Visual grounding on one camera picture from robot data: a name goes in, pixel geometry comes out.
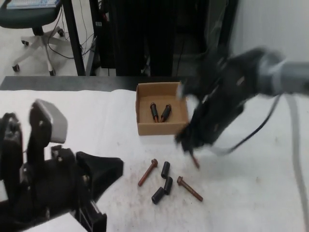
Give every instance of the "white table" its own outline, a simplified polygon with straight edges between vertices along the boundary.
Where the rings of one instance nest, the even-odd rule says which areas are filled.
[[[28,112],[35,98],[53,102],[69,122],[65,147],[104,157],[119,157],[124,176],[98,201],[107,213],[109,232],[291,232],[304,231],[299,194],[291,159],[291,127],[282,98],[266,126],[237,151],[217,157],[206,149],[196,152],[201,169],[175,146],[173,136],[139,137],[135,115],[135,92],[34,92],[3,91],[0,115],[18,113],[28,142]],[[305,182],[309,181],[309,100],[297,98],[301,121],[301,152]],[[255,98],[244,113],[223,133],[217,146],[229,147],[252,132],[266,117],[273,100]],[[194,105],[189,102],[189,113]],[[144,185],[137,183],[156,158],[158,168]],[[164,185],[160,173],[164,161],[171,163],[174,180],[171,195],[154,205],[151,196]],[[176,183],[178,176],[204,201],[195,199]],[[64,215],[35,228],[38,231],[84,231]]]

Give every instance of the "cardboard box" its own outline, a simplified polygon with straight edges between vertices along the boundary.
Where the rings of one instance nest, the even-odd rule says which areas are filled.
[[[178,100],[179,82],[145,83],[136,89],[136,122],[139,135],[176,134],[189,122],[186,100]],[[159,120],[167,104],[172,110],[166,122],[155,123],[150,104],[154,102]]]

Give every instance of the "black cylinder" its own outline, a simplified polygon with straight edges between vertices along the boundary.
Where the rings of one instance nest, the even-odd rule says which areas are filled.
[[[161,176],[163,179],[166,179],[169,176],[169,167],[170,163],[165,161],[161,172]]]
[[[153,115],[154,120],[155,120],[155,118],[157,118],[157,120],[158,120],[158,118],[159,118],[158,111],[156,110],[156,105],[155,105],[154,102],[150,104],[150,109],[151,109],[151,114]]]
[[[167,120],[167,118],[170,115],[171,110],[172,110],[172,106],[170,104],[167,104],[161,115],[161,122],[165,122]]]
[[[162,187],[160,187],[157,192],[155,192],[155,194],[152,196],[151,200],[153,201],[154,204],[158,204],[159,201],[162,199],[162,197],[164,196],[164,189]]]
[[[166,195],[169,195],[170,190],[171,190],[171,188],[172,188],[172,184],[173,184],[173,179],[172,179],[172,177],[169,176],[169,177],[166,179],[165,185],[164,185],[164,193],[165,193]]]

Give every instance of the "metal stand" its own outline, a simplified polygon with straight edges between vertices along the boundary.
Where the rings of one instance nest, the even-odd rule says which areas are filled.
[[[74,10],[72,6],[72,0],[63,0],[62,6],[64,10],[64,15],[67,20],[67,26],[68,26],[68,31],[70,35],[70,41],[71,41],[72,51],[74,55],[77,75],[85,76],[86,72],[85,72],[85,67],[84,67],[82,50],[81,50],[80,42],[78,38],[78,32],[77,32],[77,27],[76,27]]]

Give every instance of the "black cable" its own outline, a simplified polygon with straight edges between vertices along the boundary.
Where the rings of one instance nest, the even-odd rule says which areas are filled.
[[[248,141],[250,138],[252,138],[252,136],[254,136],[256,133],[258,133],[264,126],[265,124],[268,122],[268,120],[270,119],[270,117],[272,116],[272,114],[274,113],[279,99],[280,99],[281,95],[278,95],[275,100],[274,103],[271,106],[271,109],[267,115],[267,117],[265,118],[265,120],[262,122],[262,124],[255,129],[251,134],[249,134],[246,138],[244,138],[243,140],[241,140],[239,143],[237,143],[235,146],[229,148],[229,149],[221,149],[221,148],[216,148],[216,147],[211,147],[211,151],[214,152],[216,155],[228,155],[230,153],[232,153],[233,151],[235,151],[238,147],[240,147],[241,145],[243,145],[246,141]]]
[[[61,53],[55,51],[54,49],[51,48],[51,46],[50,46],[50,44],[49,44],[49,40],[50,40],[50,38],[52,37],[52,34],[54,33],[54,31],[55,31],[55,29],[56,29],[56,27],[57,27],[57,25],[58,25],[58,23],[59,23],[59,21],[60,21],[60,18],[61,18],[62,16],[63,16],[63,7],[61,6],[61,12],[60,12],[59,18],[58,18],[58,20],[57,20],[57,22],[56,22],[56,25],[55,25],[55,27],[54,27],[52,33],[51,33],[50,36],[48,37],[47,45],[48,45],[48,47],[49,47],[53,52],[57,53],[58,55],[60,55],[60,56],[62,56],[62,57],[64,57],[64,58],[67,58],[67,59],[74,59],[74,57],[67,57],[67,56],[65,56],[65,55],[63,55],[63,54],[61,54]],[[82,54],[82,56],[86,55],[86,54],[92,49],[92,47],[93,47],[93,44],[91,44],[90,48],[89,48],[86,52],[84,52],[84,53]]]
[[[83,14],[83,7],[82,7],[82,2],[81,2],[81,0],[79,0],[79,3],[80,3],[80,5],[81,5],[81,12],[82,12],[82,19],[83,19],[83,23],[84,23],[84,27],[85,27],[85,30],[86,30],[86,45],[85,45],[85,49],[87,48],[87,37],[88,37],[88,35],[87,35],[87,28],[86,28],[86,24],[85,24],[85,20],[84,20],[84,14]]]
[[[61,7],[61,14],[62,14],[61,20],[62,20],[62,27],[63,27],[64,38],[65,38],[66,41],[68,41],[68,38],[69,38],[70,36],[66,37],[66,28],[64,27],[64,22],[63,22],[63,8],[62,8],[62,7]]]
[[[182,54],[183,54],[184,42],[185,42],[185,39],[183,39],[183,47],[182,47],[182,50],[181,50],[180,55],[179,55],[179,58],[178,58],[176,77],[178,76],[178,69],[179,69],[180,60],[181,60]]]
[[[93,36],[93,35],[94,35],[94,33],[92,33],[92,34],[86,39],[86,41],[89,40],[89,39],[91,38],[91,36]]]

